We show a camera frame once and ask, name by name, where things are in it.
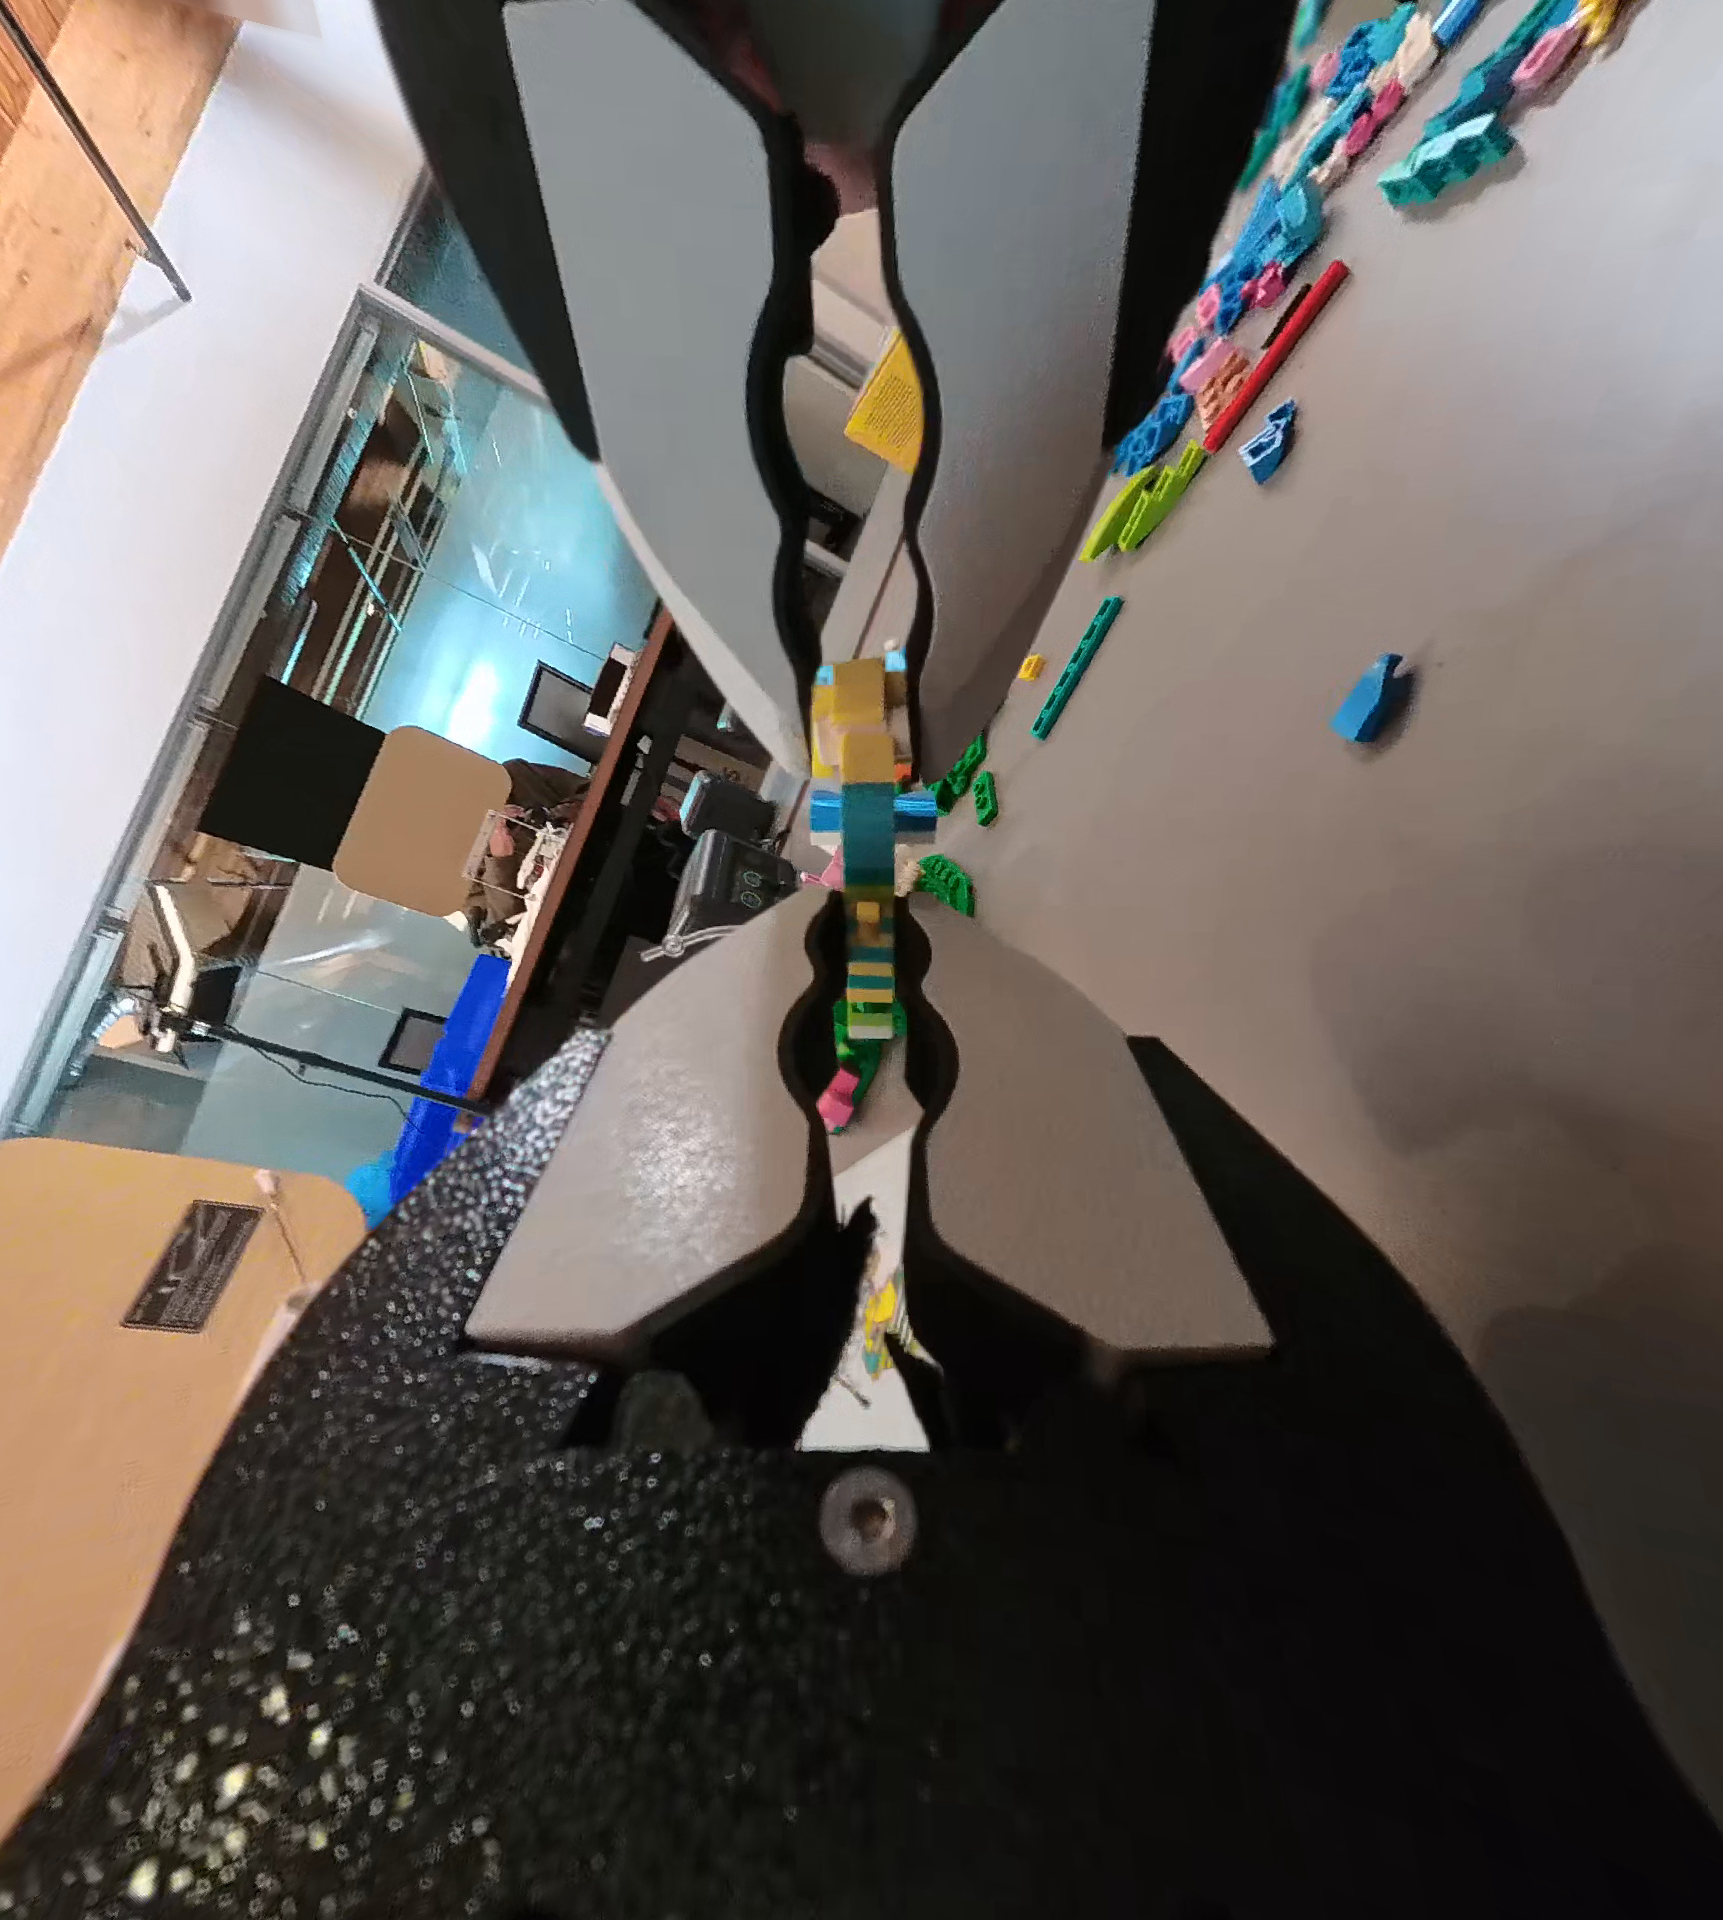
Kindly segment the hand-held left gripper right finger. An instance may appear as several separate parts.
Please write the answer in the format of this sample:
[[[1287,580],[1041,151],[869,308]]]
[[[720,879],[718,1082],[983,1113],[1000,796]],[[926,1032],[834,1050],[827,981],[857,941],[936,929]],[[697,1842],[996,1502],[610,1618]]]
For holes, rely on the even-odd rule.
[[[954,1086],[922,1149],[943,1241],[1112,1369],[1271,1349],[1122,1026],[1038,957],[918,904]]]

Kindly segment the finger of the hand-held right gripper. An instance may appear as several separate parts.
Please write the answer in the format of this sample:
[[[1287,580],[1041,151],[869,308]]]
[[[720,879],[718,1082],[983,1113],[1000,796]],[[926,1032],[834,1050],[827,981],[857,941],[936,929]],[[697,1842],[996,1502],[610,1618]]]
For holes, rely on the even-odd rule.
[[[918,66],[884,132],[884,273],[922,389],[922,766],[954,760],[1010,684],[1101,475],[1155,20],[996,3]]]
[[[782,368],[807,256],[785,122],[659,6],[511,3],[502,23],[601,493],[711,683],[806,777],[818,645]]]

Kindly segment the heap of mixed colourful bricks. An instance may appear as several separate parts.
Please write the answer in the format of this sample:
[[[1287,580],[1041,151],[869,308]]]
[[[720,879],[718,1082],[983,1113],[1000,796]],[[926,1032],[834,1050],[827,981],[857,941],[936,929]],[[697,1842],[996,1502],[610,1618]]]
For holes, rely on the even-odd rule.
[[[1236,178],[1250,209],[1229,246],[1211,262],[1165,344],[1165,381],[1155,405],[1122,435],[1112,472],[1159,463],[1197,419],[1214,434],[1225,405],[1208,400],[1229,381],[1232,329],[1253,314],[1292,314],[1288,284],[1324,230],[1327,193],[1373,157],[1443,58],[1466,39],[1485,3],[1393,3],[1347,35],[1305,58],[1320,3],[1294,14],[1288,66],[1270,95],[1250,157]],[[1512,114],[1599,46],[1617,27],[1618,3],[1527,3],[1492,51],[1466,66],[1407,154],[1375,177],[1393,209],[1435,204],[1450,188],[1495,168],[1516,144]]]

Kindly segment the striped toy brick fish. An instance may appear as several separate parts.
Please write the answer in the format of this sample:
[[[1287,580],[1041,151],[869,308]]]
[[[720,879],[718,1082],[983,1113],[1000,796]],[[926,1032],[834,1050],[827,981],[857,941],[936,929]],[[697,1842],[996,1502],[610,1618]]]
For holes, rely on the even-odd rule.
[[[852,1044],[895,1039],[895,872],[898,854],[936,831],[936,795],[913,784],[835,784],[807,792],[807,836],[839,850],[845,899],[845,1029]]]

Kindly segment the yellow tan brick fish head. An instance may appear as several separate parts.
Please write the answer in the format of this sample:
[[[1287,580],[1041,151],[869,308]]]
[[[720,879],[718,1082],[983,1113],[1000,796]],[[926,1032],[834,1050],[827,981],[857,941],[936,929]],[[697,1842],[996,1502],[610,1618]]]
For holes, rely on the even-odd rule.
[[[902,652],[825,662],[817,671],[807,705],[810,777],[845,777],[841,753],[850,733],[884,733],[895,749],[895,781],[905,784],[913,774]]]

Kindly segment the brown top desk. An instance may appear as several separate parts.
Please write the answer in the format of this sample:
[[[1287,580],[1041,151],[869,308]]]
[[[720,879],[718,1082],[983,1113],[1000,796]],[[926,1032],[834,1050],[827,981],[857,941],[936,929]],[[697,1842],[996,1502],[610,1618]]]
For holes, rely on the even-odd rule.
[[[694,655],[673,613],[656,605],[635,678],[586,795],[527,915],[527,941],[469,1082],[469,1099],[492,1110],[576,1029],[593,960],[607,934],[635,844],[648,824],[694,693]]]

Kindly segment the grey desk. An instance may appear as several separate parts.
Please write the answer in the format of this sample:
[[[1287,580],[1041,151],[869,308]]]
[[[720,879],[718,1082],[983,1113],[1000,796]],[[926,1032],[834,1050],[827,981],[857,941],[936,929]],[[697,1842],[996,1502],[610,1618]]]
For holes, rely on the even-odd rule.
[[[1327,199],[1294,451],[1069,568],[1046,661],[1118,624],[943,850],[1393,1255],[1723,1824],[1723,3],[1625,3],[1512,135]]]

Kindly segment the yellow toy brick box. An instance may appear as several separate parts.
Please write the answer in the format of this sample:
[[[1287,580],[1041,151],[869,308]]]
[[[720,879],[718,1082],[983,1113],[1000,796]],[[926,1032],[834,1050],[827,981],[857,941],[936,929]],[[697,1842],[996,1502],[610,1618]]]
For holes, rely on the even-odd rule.
[[[905,335],[892,326],[845,419],[848,441],[913,472],[922,451],[922,386]]]

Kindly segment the lime green leaf bricks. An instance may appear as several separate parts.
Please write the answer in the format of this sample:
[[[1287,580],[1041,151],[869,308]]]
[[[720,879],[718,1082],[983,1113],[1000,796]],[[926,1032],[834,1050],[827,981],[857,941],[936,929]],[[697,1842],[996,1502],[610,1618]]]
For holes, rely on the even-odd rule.
[[[1136,554],[1186,497],[1208,459],[1203,441],[1183,441],[1176,459],[1136,472],[1097,517],[1078,560],[1091,564],[1112,554]]]

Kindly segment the blue plastic crates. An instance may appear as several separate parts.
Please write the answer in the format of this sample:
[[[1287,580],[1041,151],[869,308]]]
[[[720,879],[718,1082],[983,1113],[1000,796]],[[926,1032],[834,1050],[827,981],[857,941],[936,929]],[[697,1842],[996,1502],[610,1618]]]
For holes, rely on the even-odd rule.
[[[469,1082],[483,1060],[499,1002],[509,991],[509,973],[511,960],[494,952],[476,955],[450,1013],[442,1019],[427,1065],[420,1069],[422,1097],[410,1103],[410,1113],[403,1121],[393,1146],[347,1176],[347,1192],[361,1206],[365,1229],[378,1229],[378,1223],[473,1131],[469,1116],[460,1116],[455,1109],[446,1109],[427,1093],[469,1093]]]

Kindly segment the instruction booklet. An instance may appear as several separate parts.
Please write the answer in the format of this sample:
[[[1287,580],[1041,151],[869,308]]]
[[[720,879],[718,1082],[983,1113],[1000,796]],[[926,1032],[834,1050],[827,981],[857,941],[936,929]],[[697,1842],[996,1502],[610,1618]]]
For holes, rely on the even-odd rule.
[[[800,1432],[803,1453],[922,1453],[927,1446],[905,1374],[890,1351],[895,1335],[918,1349],[905,1317],[902,1236],[912,1181],[912,1132],[901,1132],[834,1176],[841,1223],[867,1208],[871,1236],[839,1365]]]

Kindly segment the teal long plate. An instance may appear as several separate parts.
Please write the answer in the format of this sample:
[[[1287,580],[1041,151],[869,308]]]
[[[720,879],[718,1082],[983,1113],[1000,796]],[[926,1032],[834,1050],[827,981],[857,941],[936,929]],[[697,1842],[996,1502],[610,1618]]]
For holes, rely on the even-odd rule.
[[[1094,662],[1097,652],[1101,648],[1108,633],[1112,629],[1112,622],[1118,617],[1123,601],[1122,596],[1105,596],[1094,615],[1087,617],[1087,627],[1081,638],[1076,640],[1074,652],[1069,655],[1063,671],[1056,675],[1050,691],[1043,696],[1043,705],[1028,726],[1031,739],[1046,740],[1063,710],[1069,708],[1074,691],[1084,679],[1087,665]]]

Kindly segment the black metal rod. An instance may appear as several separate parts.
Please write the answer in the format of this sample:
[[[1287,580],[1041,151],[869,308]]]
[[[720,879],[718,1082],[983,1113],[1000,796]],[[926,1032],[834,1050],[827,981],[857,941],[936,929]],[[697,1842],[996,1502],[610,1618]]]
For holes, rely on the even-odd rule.
[[[71,136],[76,147],[90,161],[92,172],[101,178],[109,199],[119,209],[126,227],[130,230],[133,239],[139,244],[141,259],[169,284],[172,297],[182,305],[189,305],[192,287],[186,284],[185,273],[178,273],[176,262],[169,259],[161,239],[157,237],[151,220],[141,216],[141,209],[133,202],[133,196],[127,193],[126,181],[119,178],[119,172],[106,158],[94,135],[81,119],[81,112],[70,101],[67,90],[55,81],[55,73],[49,70],[46,58],[39,53],[39,46],[34,45],[34,35],[28,34],[28,27],[21,24],[21,20],[13,14],[13,9],[7,3],[0,3],[0,31],[7,39],[10,51],[15,53],[15,58],[21,60],[21,66],[29,73],[36,91],[55,108],[59,122]]]

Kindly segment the pile of green toy bricks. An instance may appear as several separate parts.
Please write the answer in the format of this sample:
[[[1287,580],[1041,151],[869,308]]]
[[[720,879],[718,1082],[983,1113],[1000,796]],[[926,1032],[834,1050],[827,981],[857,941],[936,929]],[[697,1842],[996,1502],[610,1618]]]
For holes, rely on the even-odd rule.
[[[972,822],[978,827],[993,827],[999,819],[999,795],[986,753],[986,729],[978,729],[940,781],[919,785],[919,795],[934,799],[940,817],[947,817],[958,803],[971,803]],[[940,899],[961,917],[976,915],[972,879],[944,850],[922,850],[913,858],[912,876],[918,892]]]

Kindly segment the black panel screen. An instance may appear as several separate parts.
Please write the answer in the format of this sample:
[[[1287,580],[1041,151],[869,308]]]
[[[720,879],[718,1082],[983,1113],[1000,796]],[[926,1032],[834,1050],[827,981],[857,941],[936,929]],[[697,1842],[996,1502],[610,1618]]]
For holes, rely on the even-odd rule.
[[[330,869],[385,733],[260,678],[197,817],[197,831]]]

